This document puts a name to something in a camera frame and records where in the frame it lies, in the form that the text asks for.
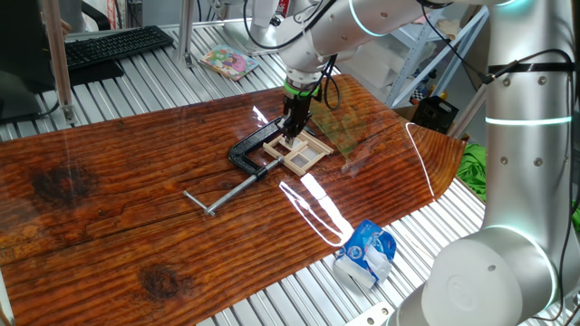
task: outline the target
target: wood grain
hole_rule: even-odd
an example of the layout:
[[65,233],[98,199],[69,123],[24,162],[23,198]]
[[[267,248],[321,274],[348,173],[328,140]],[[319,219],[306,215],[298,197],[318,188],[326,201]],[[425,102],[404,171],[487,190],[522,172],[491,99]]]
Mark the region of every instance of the wood grain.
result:
[[[300,215],[290,188],[328,225],[379,225],[434,198],[405,121],[350,76],[341,108],[313,104],[311,127],[334,153],[309,170],[340,212],[277,168],[206,216],[247,178],[228,149],[282,111],[261,91],[0,144],[0,266],[20,325],[193,325],[337,248]],[[410,126],[435,197],[464,144]],[[271,158],[260,151],[261,164]]]

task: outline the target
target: blue and white package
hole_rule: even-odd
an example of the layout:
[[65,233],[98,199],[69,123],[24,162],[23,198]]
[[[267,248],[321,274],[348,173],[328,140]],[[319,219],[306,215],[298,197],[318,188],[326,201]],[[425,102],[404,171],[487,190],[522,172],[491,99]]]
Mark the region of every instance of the blue and white package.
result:
[[391,234],[364,220],[341,248],[334,265],[370,289],[389,275],[396,249]]

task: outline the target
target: wood knot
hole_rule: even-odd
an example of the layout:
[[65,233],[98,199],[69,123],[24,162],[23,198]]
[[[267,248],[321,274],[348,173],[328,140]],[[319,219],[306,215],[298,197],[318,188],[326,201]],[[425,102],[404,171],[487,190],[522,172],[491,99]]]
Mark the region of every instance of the wood knot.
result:
[[163,266],[156,265],[140,271],[141,286],[145,291],[158,299],[169,299],[178,292],[175,273]]
[[235,186],[237,186],[237,184],[229,181],[223,181],[219,183],[219,187],[221,187],[224,190],[233,189]]
[[36,195],[52,203],[71,204],[75,199],[87,197],[96,180],[84,168],[52,168],[33,177]]

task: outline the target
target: black cable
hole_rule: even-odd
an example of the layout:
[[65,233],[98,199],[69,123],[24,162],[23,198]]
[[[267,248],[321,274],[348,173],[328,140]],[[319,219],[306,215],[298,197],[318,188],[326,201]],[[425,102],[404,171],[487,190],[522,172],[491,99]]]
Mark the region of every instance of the black cable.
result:
[[119,29],[123,28],[121,21],[121,9],[119,9],[119,1],[115,0],[115,8],[117,9],[117,20],[119,21]]
[[[319,10],[319,9],[320,9],[320,7],[322,6],[322,4],[323,4],[323,1],[321,0],[321,1],[320,1],[318,4],[312,4],[312,5],[309,5],[309,6],[307,6],[306,8],[304,8],[304,9],[302,9],[301,11],[297,12],[296,14],[294,14],[294,15],[292,16],[292,19],[294,19],[294,22],[295,22],[295,23],[297,23],[297,24],[303,24],[303,23],[306,23],[306,22],[308,22],[309,20],[311,20],[311,19],[312,19],[312,17],[314,17],[314,14],[316,14],[316,12],[318,12],[318,10]],[[313,10],[313,12],[312,12],[312,13],[310,13],[310,15],[309,15],[309,16],[308,16],[306,19],[304,19],[304,20],[302,20],[302,21],[298,22],[298,20],[296,19],[296,17],[297,17],[299,14],[301,14],[301,13],[305,12],[306,10],[308,10],[308,9],[310,9],[310,8],[314,7],[314,6],[316,6],[316,9],[314,9],[314,10]]]
[[[252,40],[252,42],[261,47],[262,49],[267,49],[267,50],[278,50],[281,49],[285,46],[288,46],[290,44],[292,44],[294,41],[296,41],[297,39],[299,39],[300,37],[302,37],[303,33],[299,33],[297,35],[295,35],[294,37],[292,37],[290,40],[276,45],[276,46],[268,46],[268,45],[263,45],[260,44],[258,41],[256,41],[256,39],[254,38],[254,36],[252,36],[252,34],[250,33],[250,29],[249,27],[247,27],[247,2],[248,0],[244,1],[244,10],[243,10],[243,17],[244,17],[244,26],[246,28],[246,33],[247,36],[249,37],[250,40]],[[314,19],[304,28],[304,32],[310,30],[319,20],[320,18],[322,18],[322,16],[324,15],[324,13],[326,13],[328,11],[328,9],[336,2],[336,0],[330,0],[328,1],[328,3],[326,3],[326,5],[323,7],[323,9],[314,17]]]
[[[336,63],[336,57],[337,55],[333,55],[331,57],[331,61],[329,62],[330,64],[328,65],[329,68],[327,71],[323,72],[323,75],[326,75],[326,82],[324,84],[324,104],[326,104],[326,107],[330,110],[336,110],[341,106],[341,91],[338,88],[338,84],[336,83],[336,81],[334,80],[332,73],[334,70],[334,64]],[[334,88],[336,89],[336,97],[337,97],[337,103],[336,106],[331,106],[330,103],[328,102],[328,84],[332,82],[334,84]]]
[[471,64],[469,64],[468,62],[466,62],[461,55],[459,55],[459,53],[455,50],[455,48],[453,46],[451,46],[451,44],[449,42],[447,42],[447,39],[445,39],[445,37],[443,37],[443,35],[441,35],[441,33],[439,33],[439,31],[437,30],[437,28],[435,28],[435,26],[433,26],[433,24],[431,23],[431,21],[429,20],[429,17],[427,17],[427,13],[425,12],[425,6],[421,5],[420,9],[423,11],[423,16],[425,17],[425,21],[427,22],[427,24],[431,27],[431,29],[439,36],[439,38],[445,42],[445,44],[453,51],[453,53],[455,53],[455,55],[457,55],[458,59],[461,60],[461,62],[463,62],[463,64],[465,64],[468,68],[470,68],[473,72],[475,72],[479,78],[482,80],[487,79],[486,74],[483,72],[480,72],[479,70],[475,69]]
[[333,60],[333,57],[335,55],[331,56],[330,60],[324,66],[324,69],[321,71],[321,75],[320,75],[320,78],[318,79],[318,81],[310,82],[310,83],[306,84],[305,86],[303,86],[302,89],[298,92],[298,96],[303,96],[302,95],[302,92],[303,91],[306,91],[308,88],[310,88],[312,86],[314,86],[314,87],[310,90],[310,92],[308,92],[308,94],[305,97],[310,97],[310,96],[312,96],[312,94],[314,94],[314,92],[316,91],[316,89],[320,86],[320,84],[322,84],[323,79],[324,79],[324,76],[325,76],[325,73],[328,70],[328,68],[329,68],[329,66],[330,66],[330,64],[331,64],[331,62]]
[[429,9],[443,9],[443,8],[445,8],[448,5],[453,5],[452,2],[449,2],[449,3],[446,3],[446,4],[435,4],[435,3],[432,3],[429,0],[417,0],[417,2],[420,3],[421,6],[426,6]]
[[198,0],[198,1],[196,1],[196,2],[198,3],[199,21],[201,22],[201,18],[203,18],[203,17],[201,16],[201,4],[199,3],[199,0]]
[[58,101],[56,101],[56,103],[54,104],[54,106],[53,106],[53,107],[52,107],[50,110],[48,110],[48,111],[47,111],[47,112],[45,112],[45,113],[38,113],[38,114],[36,115],[36,118],[38,119],[38,118],[46,117],[47,115],[49,115],[49,114],[51,114],[51,113],[55,112],[55,111],[56,111],[56,109],[58,109],[58,106],[59,106],[59,102],[58,102]]
[[[528,57],[520,60],[520,61],[525,61],[525,60],[529,60],[532,59],[534,57],[537,57],[538,55],[544,54],[544,53],[559,53],[562,56],[564,56],[566,62],[572,62],[572,59],[570,59],[570,56],[565,53],[562,50],[555,50],[555,49],[550,49],[550,50],[544,50],[541,51],[539,53],[534,53],[532,55],[529,55]],[[569,105],[569,112],[572,115],[572,117],[574,117],[574,107],[575,107],[575,99],[577,97],[578,94],[574,95],[574,90],[572,89],[573,87],[573,76],[572,73],[568,73],[568,82],[566,85],[566,95],[569,94],[569,101],[567,102]],[[574,167],[574,162],[575,162],[575,155],[574,155],[574,135],[575,135],[575,128],[574,128],[574,121],[570,122],[570,134],[571,134],[571,154],[570,154],[570,158],[572,161],[572,168]],[[573,173],[573,169],[571,168],[570,171],[570,198],[572,198],[572,183],[573,183],[573,178],[574,178],[574,173]],[[564,239],[564,246],[562,247],[562,253],[560,255],[560,264],[558,266],[558,288],[560,291],[560,308],[558,309],[558,313],[556,314],[556,317],[554,318],[543,318],[543,317],[532,317],[533,319],[536,320],[540,320],[540,321],[557,321],[557,319],[560,317],[560,315],[562,314],[562,311],[564,310],[564,284],[563,284],[563,276],[562,276],[562,272],[564,270],[564,256],[566,254],[566,248],[568,246],[568,240],[570,239],[570,233],[572,232],[572,217],[574,215],[574,212],[576,211],[576,209],[578,209],[578,205],[580,204],[580,188],[578,188],[578,191],[576,193],[576,200],[575,203],[573,205],[571,205],[570,207],[570,212],[568,214],[568,225],[567,225],[567,229],[565,232],[565,239]]]
[[[495,79],[497,79],[499,76],[505,74],[505,73],[509,73],[509,72],[513,72],[521,62],[525,62],[529,59],[535,58],[538,55],[542,55],[542,54],[546,54],[546,53],[557,53],[560,54],[561,56],[564,57],[565,61],[567,63],[572,63],[572,59],[570,58],[570,56],[559,49],[548,49],[548,50],[544,50],[544,51],[540,51],[538,53],[534,53],[531,54],[525,58],[519,59],[519,60],[515,60],[509,64],[506,64],[502,69],[500,69],[498,72],[496,72],[494,75],[486,75],[480,71],[478,71],[477,69],[475,69],[473,66],[471,66],[468,62],[466,62],[457,51],[455,51],[455,48],[453,46],[451,46],[450,43],[447,42],[447,40],[439,33],[439,31],[435,28],[435,26],[433,26],[433,24],[430,22],[429,18],[427,17],[427,14],[425,13],[425,7],[424,5],[421,5],[421,10],[423,11],[423,16],[425,16],[425,20],[427,21],[427,24],[429,24],[429,26],[431,27],[431,29],[441,38],[441,40],[443,40],[443,42],[445,42],[447,44],[447,46],[455,53],[455,55],[457,55],[457,57],[468,67],[470,68],[472,71],[474,71],[478,77],[481,79],[482,82],[489,84],[491,82],[493,82]],[[578,85],[578,83],[576,84],[576,92],[574,92],[574,90],[572,90],[572,80],[573,80],[573,76],[572,73],[570,72],[568,74],[568,78],[569,78],[569,84],[570,86],[566,86],[566,93],[569,93],[569,99],[566,99],[568,102],[568,105],[571,106],[571,115],[574,117],[574,107],[575,107],[575,99],[577,98],[577,96],[580,94],[580,86]],[[571,144],[572,144],[572,148],[571,148],[571,161],[572,163],[572,167],[574,167],[574,135],[575,135],[575,131],[574,131],[574,122],[572,121],[570,123],[571,127],[570,127],[570,133],[571,133]],[[572,183],[573,183],[573,171],[570,171],[570,197],[572,197]],[[567,225],[567,229],[566,229],[566,233],[565,233],[565,240],[564,240],[564,245],[562,247],[562,253],[560,255],[560,264],[559,264],[559,271],[558,271],[558,288],[560,291],[560,309],[558,310],[558,314],[556,315],[555,318],[542,318],[542,317],[532,317],[533,319],[537,319],[537,320],[541,320],[541,321],[556,321],[560,315],[562,314],[562,310],[564,309],[564,286],[563,286],[563,280],[562,280],[562,271],[564,269],[564,256],[566,254],[566,248],[568,246],[568,240],[570,238],[570,233],[572,231],[572,217],[574,215],[574,212],[576,211],[576,209],[578,209],[578,206],[580,205],[580,188],[578,188],[578,191],[576,193],[576,200],[575,203],[573,205],[571,205],[570,208],[570,212],[568,214],[568,225]]]
[[211,9],[213,9],[213,6],[209,5],[208,14],[206,15],[206,22],[209,20],[209,16],[211,15]]
[[[578,54],[580,53],[580,4],[578,4],[577,1],[573,1],[572,2],[572,10],[573,10],[573,17],[574,17],[574,36],[575,36],[575,54],[576,54],[576,58],[578,57]],[[575,83],[575,95],[576,95],[576,101],[578,101],[578,95],[580,95],[580,82],[578,82],[577,78],[576,78],[576,83]],[[575,106],[572,107],[572,116],[574,117],[574,113],[575,113]],[[574,157],[574,133],[572,133],[572,168],[574,167],[575,161],[573,159]],[[575,213],[576,209],[578,209],[578,204],[580,203],[579,197],[580,197],[580,182],[578,183],[578,189],[576,190],[576,202],[575,202],[575,206],[572,208],[572,215]],[[578,305],[574,308],[574,311],[572,312],[572,314],[570,315],[570,317],[568,318],[567,321],[565,321],[563,326],[568,326],[570,325],[570,323],[572,322],[572,319],[576,316],[576,314],[578,313],[578,310],[580,309],[580,303],[578,303]]]

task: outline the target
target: cable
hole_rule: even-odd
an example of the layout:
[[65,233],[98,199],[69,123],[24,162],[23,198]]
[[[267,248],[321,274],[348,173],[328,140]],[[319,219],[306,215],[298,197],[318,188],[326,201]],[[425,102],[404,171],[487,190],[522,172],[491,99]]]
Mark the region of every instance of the cable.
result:
[[429,0],[417,0],[417,2],[420,3],[420,5],[422,5],[422,6],[428,7],[429,9],[443,9],[448,5],[453,5],[452,2],[449,2],[446,4],[435,4]]
[[[336,63],[337,57],[338,57],[338,55],[336,55],[336,54],[331,57],[331,59],[330,59],[331,61],[329,61],[329,65],[328,65],[328,70],[323,72],[323,75],[326,75],[326,83],[324,84],[324,91],[323,91],[324,104],[326,104],[326,107],[330,110],[338,109],[341,106],[341,99],[342,99],[341,91],[338,88],[338,84],[336,83],[336,81],[334,80],[334,78],[332,76],[332,73],[334,70],[334,64]],[[337,96],[337,101],[338,101],[338,103],[336,103],[336,106],[331,106],[328,103],[328,84],[330,82],[333,82],[334,88],[336,89],[336,96]]]
[[54,104],[54,106],[53,106],[53,107],[52,107],[50,110],[48,110],[48,111],[47,111],[47,112],[45,112],[45,113],[38,113],[38,114],[36,115],[36,118],[38,119],[38,118],[46,117],[47,115],[49,115],[49,114],[51,114],[51,113],[55,112],[55,111],[56,111],[56,109],[58,109],[58,106],[59,106],[59,102],[58,102],[58,100],[57,100],[57,101],[56,101],[56,103]]
[[455,53],[455,55],[457,55],[458,59],[460,59],[461,62],[463,62],[463,64],[465,64],[468,68],[470,68],[473,72],[475,72],[478,75],[478,77],[481,79],[482,82],[484,82],[484,80],[487,81],[489,79],[489,77],[485,73],[480,72],[479,70],[475,69],[471,64],[469,64],[468,62],[466,62],[461,57],[461,55],[459,55],[459,53],[455,50],[455,48],[453,46],[451,46],[451,44],[449,42],[447,42],[447,40],[445,39],[445,37],[443,37],[443,35],[441,35],[441,33],[439,33],[439,31],[437,30],[437,28],[435,28],[435,26],[433,26],[433,24],[429,20],[429,17],[427,17],[427,13],[425,12],[425,6],[424,5],[421,5],[420,9],[423,11],[423,16],[425,17],[425,21],[431,27],[431,29],[433,30],[433,32],[435,32],[439,36],[439,38],[443,42],[445,42],[445,44],[453,51],[453,53]]
[[123,28],[121,20],[121,9],[119,9],[119,1],[115,0],[115,8],[117,9],[117,20],[119,21],[119,29]]
[[[304,8],[304,9],[302,9],[301,11],[297,12],[296,14],[294,14],[294,15],[292,16],[292,19],[294,19],[294,22],[295,22],[295,23],[297,23],[297,24],[303,24],[303,23],[305,23],[305,22],[308,22],[310,19],[312,19],[312,17],[314,17],[314,14],[316,14],[316,12],[318,12],[318,10],[320,9],[320,7],[321,7],[321,5],[322,5],[322,4],[323,4],[323,1],[321,0],[321,1],[320,1],[318,4],[312,4],[312,5],[309,5],[309,6],[307,6],[306,8]],[[306,10],[308,10],[308,9],[310,9],[310,8],[314,7],[314,6],[316,6],[316,9],[314,9],[314,10],[313,10],[313,12],[312,12],[312,13],[310,13],[310,15],[308,16],[308,18],[306,18],[306,19],[304,19],[304,20],[302,20],[302,21],[298,22],[298,20],[296,19],[296,17],[297,17],[299,14],[301,14],[301,13],[305,12]]]
[[208,14],[206,15],[206,22],[209,20],[209,15],[211,14],[211,9],[213,9],[213,5],[209,5]]
[[[457,55],[457,57],[468,67],[470,68],[473,72],[475,72],[478,77],[481,79],[481,81],[483,83],[489,84],[491,82],[493,82],[495,79],[497,79],[499,76],[505,74],[505,73],[509,73],[509,72],[513,72],[521,62],[525,62],[527,60],[530,60],[532,58],[535,58],[539,55],[542,54],[546,54],[546,53],[557,53],[560,54],[561,56],[564,57],[565,61],[567,63],[572,63],[572,59],[570,59],[570,56],[559,49],[548,49],[548,50],[544,50],[538,53],[534,53],[531,54],[525,58],[519,59],[519,60],[515,60],[509,64],[506,64],[503,66],[502,69],[500,69],[499,71],[497,71],[495,74],[493,75],[486,75],[483,72],[478,71],[477,69],[475,69],[472,65],[470,65],[468,62],[466,62],[457,51],[455,51],[455,48],[453,46],[451,46],[450,43],[447,42],[447,40],[443,37],[443,35],[441,35],[439,33],[439,31],[435,28],[435,26],[433,26],[433,24],[430,22],[429,18],[427,17],[427,14],[425,13],[425,1],[420,1],[421,3],[421,10],[423,12],[423,16],[425,17],[425,20],[427,21],[427,24],[431,27],[431,29],[441,38],[441,40],[443,40],[443,42],[445,42],[445,44],[455,53],[455,55]],[[580,88],[579,86],[576,84],[576,92],[574,92],[574,90],[572,89],[572,80],[573,80],[573,75],[572,72],[568,73],[568,84],[569,86],[566,86],[566,95],[569,95],[570,99],[569,102],[566,100],[566,102],[568,103],[568,105],[571,106],[571,114],[572,116],[574,116],[574,107],[575,107],[575,100],[578,96],[578,93],[580,92]],[[575,131],[574,131],[574,123],[571,122],[570,123],[571,127],[570,127],[570,133],[571,133],[571,144],[572,144],[572,150],[571,150],[571,161],[572,163],[572,167],[574,167],[574,135],[575,135]],[[573,173],[572,171],[570,172],[570,197],[572,197],[572,183],[573,183]],[[562,247],[562,253],[560,255],[560,264],[559,264],[559,271],[558,271],[558,287],[560,290],[560,308],[558,310],[558,314],[556,315],[555,318],[542,318],[542,317],[532,317],[534,319],[537,320],[541,320],[541,321],[556,321],[560,315],[562,314],[562,310],[564,309],[564,286],[563,286],[563,281],[562,281],[562,271],[564,269],[564,256],[566,254],[566,248],[568,245],[568,240],[570,238],[570,233],[572,231],[572,216],[574,214],[574,212],[576,211],[576,209],[578,209],[578,205],[580,204],[580,188],[578,189],[578,192],[576,194],[576,201],[575,203],[571,206],[570,212],[568,214],[568,225],[567,225],[567,229],[566,229],[566,233],[565,233],[565,240],[564,240],[564,245]]]
[[570,317],[568,318],[568,320],[565,321],[564,325],[562,325],[562,326],[568,326],[570,324],[570,322],[572,322],[572,319],[578,313],[578,309],[579,308],[580,308],[580,303],[578,303],[578,305],[574,308],[574,311],[572,312],[572,314],[570,315]]
[[201,22],[201,18],[203,18],[203,17],[201,16],[201,4],[199,3],[199,0],[198,0],[198,1],[196,1],[196,2],[198,3],[199,21]]
[[[338,57],[338,54],[334,54],[330,57],[330,59],[328,60],[328,63],[324,66],[324,69],[321,71],[321,76],[318,79],[318,81],[314,81],[311,83],[306,84],[299,92],[298,92],[298,96],[303,96],[302,92],[305,91],[306,89],[312,87],[312,89],[308,92],[308,94],[305,97],[310,97],[314,94],[314,92],[318,89],[318,87],[323,83],[323,79],[324,77],[326,77],[326,81],[324,84],[324,90],[323,90],[323,98],[324,98],[324,104],[326,105],[326,107],[330,110],[336,110],[341,106],[341,100],[342,100],[342,96],[341,96],[341,91],[338,88],[338,84],[336,83],[336,81],[334,80],[332,73],[334,70],[334,64],[336,63],[336,58]],[[336,89],[336,96],[337,96],[337,100],[338,103],[336,104],[336,106],[331,106],[329,101],[328,101],[328,85],[329,83],[332,82],[334,84],[334,88]]]
[[302,37],[302,35],[306,31],[310,30],[320,20],[320,18],[322,18],[322,16],[324,15],[324,13],[326,13],[326,11],[328,11],[328,9],[336,2],[336,0],[330,0],[330,1],[328,1],[328,3],[323,7],[323,9],[314,17],[314,19],[304,28],[304,30],[301,33],[295,35],[290,40],[288,40],[288,41],[286,41],[286,42],[284,42],[282,44],[276,45],[276,46],[268,46],[268,45],[260,44],[258,41],[256,41],[256,39],[254,38],[254,36],[252,36],[252,34],[250,33],[250,29],[249,29],[249,27],[247,27],[247,2],[248,2],[248,0],[245,0],[244,1],[244,10],[243,10],[243,14],[242,14],[243,17],[244,17],[244,26],[246,28],[247,36],[250,38],[250,40],[252,40],[252,42],[255,45],[261,47],[262,49],[278,50],[278,49],[281,49],[281,48],[283,48],[285,46],[288,46],[288,45],[292,44],[294,41],[296,41],[297,39],[299,39],[300,37]]
[[[529,55],[528,57],[519,60],[519,61],[526,61],[529,59],[532,59],[534,57],[537,57],[538,55],[544,54],[544,53],[559,53],[562,56],[564,56],[566,62],[570,63],[572,62],[572,59],[570,59],[570,56],[565,53],[562,50],[555,50],[555,49],[550,49],[550,50],[544,50],[541,51],[539,53],[534,53],[532,55]],[[569,105],[568,109],[570,111],[570,114],[574,117],[574,107],[575,107],[575,99],[577,98],[574,95],[574,90],[572,89],[573,87],[573,76],[572,73],[568,73],[568,81],[567,81],[567,85],[566,85],[566,95],[569,95],[569,102],[567,101],[567,105]],[[575,158],[574,158],[574,135],[575,135],[575,128],[574,128],[574,121],[570,122],[570,134],[571,134],[571,154],[570,154],[570,160],[572,161],[572,168],[574,167],[574,162],[575,162]],[[573,177],[574,177],[574,173],[571,170],[570,171],[570,197],[572,197],[572,183],[573,183]],[[565,232],[565,239],[564,239],[564,246],[562,247],[562,253],[560,255],[560,264],[559,264],[559,270],[558,270],[558,288],[560,290],[560,308],[558,309],[558,313],[556,314],[556,317],[554,318],[543,318],[543,317],[532,317],[533,319],[536,320],[540,320],[540,321],[557,321],[558,318],[560,318],[560,315],[562,314],[562,311],[564,309],[564,284],[563,284],[563,276],[562,276],[562,272],[564,270],[564,256],[566,254],[566,248],[568,246],[568,240],[570,239],[570,233],[572,232],[572,216],[574,215],[574,212],[576,211],[576,209],[578,209],[578,205],[580,204],[580,188],[578,189],[577,193],[576,193],[576,200],[575,203],[573,205],[571,205],[570,207],[570,212],[568,214],[568,225],[567,225],[567,229]]]

